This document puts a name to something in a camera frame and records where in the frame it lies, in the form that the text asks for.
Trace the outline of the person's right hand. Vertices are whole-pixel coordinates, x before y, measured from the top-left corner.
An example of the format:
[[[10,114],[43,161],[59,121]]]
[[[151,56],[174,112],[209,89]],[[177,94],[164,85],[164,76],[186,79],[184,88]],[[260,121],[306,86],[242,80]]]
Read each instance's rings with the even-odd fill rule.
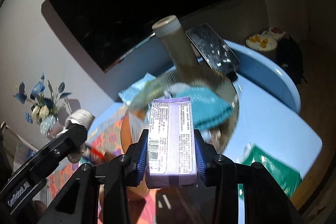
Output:
[[[38,219],[41,218],[41,216],[47,209],[47,205],[39,200],[33,200],[33,207],[35,209],[35,213]]]

